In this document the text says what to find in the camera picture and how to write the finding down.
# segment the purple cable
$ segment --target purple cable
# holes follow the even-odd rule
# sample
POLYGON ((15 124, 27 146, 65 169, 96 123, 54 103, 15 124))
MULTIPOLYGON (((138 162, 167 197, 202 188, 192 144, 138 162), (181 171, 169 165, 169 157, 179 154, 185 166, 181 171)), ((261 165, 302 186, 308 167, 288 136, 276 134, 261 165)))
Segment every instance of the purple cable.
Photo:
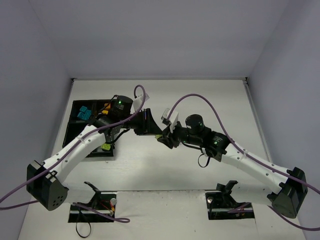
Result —
MULTIPOLYGON (((174 109, 177 107, 177 105, 178 105, 183 99, 188 98, 188 97, 192 97, 192 96, 193 96, 193 97, 199 97, 199 98, 203 99, 203 100, 210 106, 210 108, 213 110, 213 112, 214 112, 214 114, 215 114, 215 116, 216 116, 216 118, 217 118, 217 120, 218 120, 218 122, 219 122, 219 124, 220 124, 220 126, 221 126, 221 128, 222 128, 222 130, 223 130, 223 132, 224 132, 224 134, 226 135, 226 137, 229 139, 229 141, 231 142, 231 144, 232 144, 240 153, 244 154, 244 151, 243 151, 240 147, 238 147, 238 146, 236 145, 236 143, 233 141, 233 139, 232 139, 232 138, 229 136, 229 134, 227 133, 227 131, 226 131, 223 123, 221 122, 221 119, 220 119, 220 117, 219 117, 216 109, 214 108, 214 106, 213 106, 204 96, 201 96, 201 95, 199 95, 199 94, 197 94, 197 93, 191 93, 191 94, 187 94, 187 95, 181 97, 181 98, 173 105, 173 107, 172 107, 172 109, 171 109, 171 111, 170 111, 170 113, 169 113, 169 115, 168 115, 167 118, 170 118, 170 116, 171 116, 172 112, 174 111, 174 109)), ((265 167, 265 168, 267 168, 267 169, 269 169, 269 170, 271 170, 271 171, 273 171, 273 172, 275 172, 275 173, 277 173, 277 174, 280 174, 280 175, 282 175, 282 176, 285 176, 285 177, 287 177, 287 178, 289 178, 289 179, 292 179, 292 180, 294 180, 294 181, 296 181, 296 182, 298 182, 298 183, 300 183, 300 184, 302 184, 302 185, 305 185, 306 187, 312 189, 313 191, 315 191, 317 194, 320 195, 320 190, 318 190, 318 189, 315 188, 314 186, 310 185, 309 183, 307 183, 307 182, 305 182, 305 181, 302 181, 302 180, 300 180, 300 179, 298 179, 298 178, 296 178, 296 177, 294 177, 294 176, 291 176, 291 175, 289 175, 289 174, 287 174, 287 173, 284 173, 284 172, 282 172, 282 171, 279 171, 279 170, 277 170, 277 169, 275 169, 275 168, 273 168, 273 167, 271 167, 271 166, 268 166, 268 165, 266 165, 265 163, 263 163, 263 162, 259 161, 258 159, 256 159, 255 157, 251 156, 250 154, 247 154, 247 153, 246 153, 246 156, 248 156, 251 160, 253 160, 253 161, 256 162, 257 164, 260 164, 260 165, 262 165, 263 167, 265 167)), ((287 220, 284 216, 282 216, 280 213, 278 213, 273 207, 270 207, 270 208, 271 208, 277 215, 279 215, 282 219, 284 219, 287 223, 291 224, 292 226, 294 226, 294 227, 296 227, 296 228, 298 228, 298 229, 302 229, 302 230, 306 230, 306 231, 320 231, 320 227, 308 228, 308 227, 303 227, 303 226, 296 225, 295 223, 287 220)))
MULTIPOLYGON (((242 209, 242 208, 246 207, 246 206, 249 205, 249 204, 250 204, 250 202, 246 202, 246 203, 242 204, 241 206, 238 206, 238 207, 236 207, 236 208, 234 208, 234 209, 231 209, 231 210, 228 211, 227 213, 228 213, 228 214, 239 213, 241 210, 238 211, 238 209, 242 209)), ((249 213, 249 212, 253 212, 253 211, 252 211, 252 210, 246 210, 245 213, 249 213)))
MULTIPOLYGON (((142 99, 142 103, 140 105, 140 107, 138 108, 138 110, 132 114, 130 117, 122 120, 122 121, 119 121, 119 122, 116 122, 116 123, 113 123, 113 124, 110 124, 110 125, 107 125, 107 126, 103 126, 103 127, 99 127, 97 129, 94 129, 88 133, 86 133, 81 139, 84 140, 87 136, 89 136, 90 134, 94 133, 94 132, 97 132, 97 131, 100 131, 100 130, 105 130, 105 129, 108 129, 108 128, 112 128, 114 126, 118 126, 118 125, 121 125, 129 120, 131 120, 132 118, 134 118, 140 111, 141 109, 143 108, 144 104, 145 104, 145 101, 146 101, 146 91, 145 91, 145 88, 138 84, 137 86, 135 86, 134 88, 134 91, 136 91, 137 88, 141 88, 142 91, 143 91, 143 99, 142 99)), ((23 188, 24 186, 32 183, 33 181, 37 180, 38 178, 42 177, 43 175, 47 174, 49 171, 51 171, 52 169, 54 169, 58 164, 60 164, 79 144, 81 143, 81 140, 78 140, 55 164, 53 164, 51 167, 49 167, 48 169, 44 170, 43 172, 41 172, 40 174, 30 178, 28 181, 20 184, 19 186, 17 186, 15 189, 11 190, 10 192, 8 192, 6 195, 4 195, 2 198, 0 198, 0 204, 6 200, 8 197, 10 197, 12 194, 14 194, 16 191, 18 191, 19 189, 23 188)), ((34 204, 38 201, 30 201, 30 202, 24 202, 24 203, 21 203, 21 204, 18 204, 18 205, 13 205, 13 206, 6 206, 6 207, 0 207, 0 211, 3 211, 3 210, 9 210, 9 209, 15 209, 15 208, 19 208, 19 207, 22 207, 22 206, 25 206, 25 205, 29 205, 29 204, 34 204)))
POLYGON ((80 208, 82 208, 82 209, 89 210, 89 211, 91 211, 91 212, 94 212, 94 213, 100 215, 101 217, 104 217, 104 218, 106 218, 106 219, 110 219, 110 220, 115 221, 115 222, 118 222, 118 223, 122 223, 122 224, 128 224, 128 223, 130 223, 130 219, 129 219, 129 218, 126 218, 126 217, 115 218, 115 217, 112 217, 112 216, 103 214, 103 213, 101 213, 101 212, 99 212, 99 211, 97 211, 97 210, 95 210, 95 209, 93 209, 93 208, 87 207, 87 206, 85 206, 85 205, 82 205, 82 204, 79 204, 79 203, 76 203, 76 202, 74 202, 72 205, 75 205, 75 206, 80 207, 80 208))

